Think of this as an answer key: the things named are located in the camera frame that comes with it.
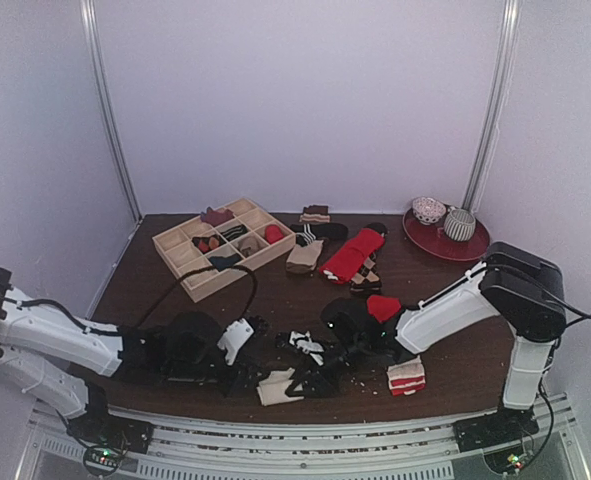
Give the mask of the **cream and brown sock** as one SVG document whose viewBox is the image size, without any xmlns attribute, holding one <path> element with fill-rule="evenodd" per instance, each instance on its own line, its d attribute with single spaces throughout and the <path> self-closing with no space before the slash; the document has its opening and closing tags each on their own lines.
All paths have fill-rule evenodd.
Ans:
<svg viewBox="0 0 591 480">
<path fill-rule="evenodd" d="M 302 395 L 289 396 L 286 394 L 287 388 L 293 382 L 291 376 L 294 372 L 294 368 L 274 370 L 266 379 L 258 383 L 256 390 L 262 406 L 267 407 L 304 399 Z"/>
</svg>

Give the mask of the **red sock with stripes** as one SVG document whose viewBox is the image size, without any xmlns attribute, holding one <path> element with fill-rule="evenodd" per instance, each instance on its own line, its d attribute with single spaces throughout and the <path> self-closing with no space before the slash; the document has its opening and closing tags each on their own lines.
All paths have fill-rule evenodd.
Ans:
<svg viewBox="0 0 591 480">
<path fill-rule="evenodd" d="M 371 295 L 367 301 L 368 313 L 382 328 L 380 339 L 392 351 L 395 363 L 387 367 L 388 388 L 393 396 L 410 396 L 426 386 L 425 369 L 421 357 L 409 353 L 395 339 L 397 321 L 404 308 L 397 298 Z"/>
</svg>

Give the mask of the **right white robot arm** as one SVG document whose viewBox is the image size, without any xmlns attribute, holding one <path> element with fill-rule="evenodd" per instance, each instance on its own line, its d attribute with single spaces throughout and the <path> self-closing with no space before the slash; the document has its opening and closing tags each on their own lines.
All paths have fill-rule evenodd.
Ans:
<svg viewBox="0 0 591 480">
<path fill-rule="evenodd" d="M 338 298 L 322 310 L 322 323 L 336 343 L 320 362 L 295 370 L 285 389 L 289 397 L 335 395 L 340 371 L 356 359 L 383 357 L 401 364 L 441 340 L 491 317 L 508 322 L 514 335 L 502 408 L 488 419 L 494 440 L 510 440 L 526 424 L 556 345 L 575 321 L 591 319 L 564 298 L 560 268 L 505 242 L 493 243 L 470 270 L 450 286 L 414 306 L 394 297 Z"/>
</svg>

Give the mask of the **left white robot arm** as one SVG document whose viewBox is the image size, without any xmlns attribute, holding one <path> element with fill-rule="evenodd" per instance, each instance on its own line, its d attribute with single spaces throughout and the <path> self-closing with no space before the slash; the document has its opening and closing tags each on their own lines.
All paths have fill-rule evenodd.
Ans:
<svg viewBox="0 0 591 480">
<path fill-rule="evenodd" d="M 266 328 L 262 318 L 246 316 L 221 327 L 199 311 L 151 328 L 96 323 L 55 300 L 27 296 L 0 268 L 0 374 L 67 421 L 79 422 L 98 444 L 119 433 L 104 390 L 60 370 L 52 359 L 129 384 L 212 383 L 231 396 L 267 378 L 246 352 Z"/>
</svg>

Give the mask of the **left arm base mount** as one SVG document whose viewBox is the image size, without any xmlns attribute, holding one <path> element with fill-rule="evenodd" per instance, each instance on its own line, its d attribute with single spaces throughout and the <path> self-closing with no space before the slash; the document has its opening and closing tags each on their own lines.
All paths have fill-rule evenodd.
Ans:
<svg viewBox="0 0 591 480">
<path fill-rule="evenodd" d="M 112 414 L 59 417 L 66 433 L 82 447 L 83 467 L 96 478 L 116 473 L 128 453 L 147 453 L 154 432 L 150 422 Z"/>
</svg>

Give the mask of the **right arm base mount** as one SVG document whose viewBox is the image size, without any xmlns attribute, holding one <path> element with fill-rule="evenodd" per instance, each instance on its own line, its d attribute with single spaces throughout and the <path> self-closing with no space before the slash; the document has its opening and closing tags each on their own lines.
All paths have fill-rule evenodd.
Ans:
<svg viewBox="0 0 591 480">
<path fill-rule="evenodd" d="M 453 424 L 460 452 L 482 450 L 484 461 L 497 474 L 517 474 L 534 454 L 539 432 L 531 413 L 513 410 L 460 420 Z"/>
</svg>

